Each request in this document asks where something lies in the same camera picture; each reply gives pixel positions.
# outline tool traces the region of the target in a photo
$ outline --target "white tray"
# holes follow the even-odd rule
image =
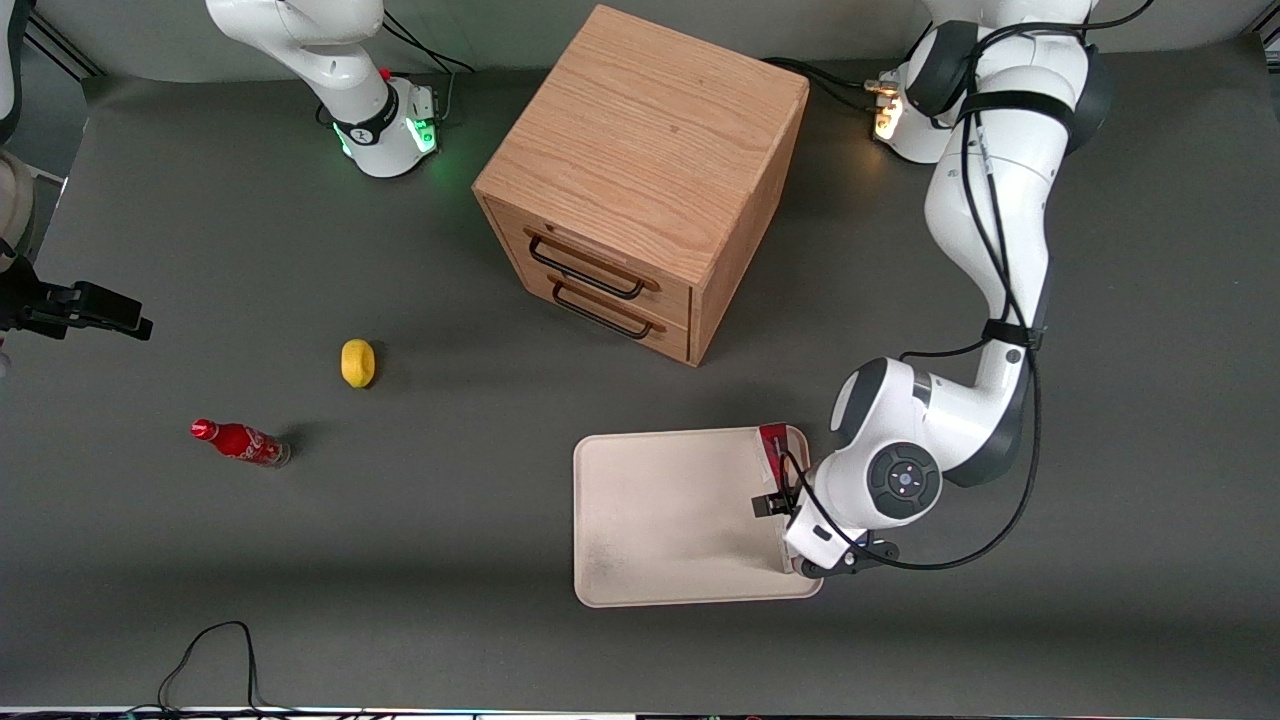
[[[801,466],[804,433],[787,427]],[[758,428],[591,436],[573,451],[573,589],[590,607],[810,597],[783,569],[785,518]]]

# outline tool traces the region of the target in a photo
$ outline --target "drawer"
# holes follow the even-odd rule
[[[557,273],[544,272],[526,281],[529,291],[548,302],[554,302],[575,315],[604,325],[668,357],[681,363],[689,360],[689,329],[684,325],[641,315],[622,306],[617,300]]]
[[[562,228],[517,208],[490,200],[502,241],[526,283],[538,275],[558,273],[613,300],[614,306],[632,305],[677,325],[689,325],[689,286],[649,270],[625,268],[584,250],[582,242]]]

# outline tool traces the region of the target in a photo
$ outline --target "bottle cap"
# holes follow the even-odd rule
[[[196,420],[191,424],[191,437],[197,439],[214,439],[218,437],[218,423],[212,420]]]

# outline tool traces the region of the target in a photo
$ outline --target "red object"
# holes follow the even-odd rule
[[[782,454],[787,452],[787,424],[760,425],[760,442],[764,443],[764,457],[769,461],[769,470],[773,470],[773,482],[778,483],[780,491],[788,489],[785,479],[786,468],[782,466]]]
[[[219,425],[212,420],[196,420],[191,436],[218,448],[232,460],[243,460],[264,468],[280,468],[292,455],[289,445],[239,423]]]

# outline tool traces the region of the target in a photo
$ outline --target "gray tabletop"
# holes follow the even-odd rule
[[[442,152],[392,181],[342,158],[301,83],[93,86],[40,269],[143,300],[156,333],[6,343],[0,702],[146,702],[197,630],[238,618],[278,703],[1276,716],[1262,55],[1108,61],[1114,114],[1050,201],[1044,456],[1009,542],[808,601],[636,610],[573,596],[575,443],[787,420],[832,450],[854,368],[980,331],[924,227],[929,168],[815,94],[777,219],[689,369],[526,295],[471,197],[539,73],[460,78]],[[338,374],[352,337],[379,341],[370,391]],[[301,454],[279,473],[224,461],[187,437],[197,416]],[[951,488],[892,537],[950,557],[1019,492]],[[242,688],[228,633],[175,700]]]

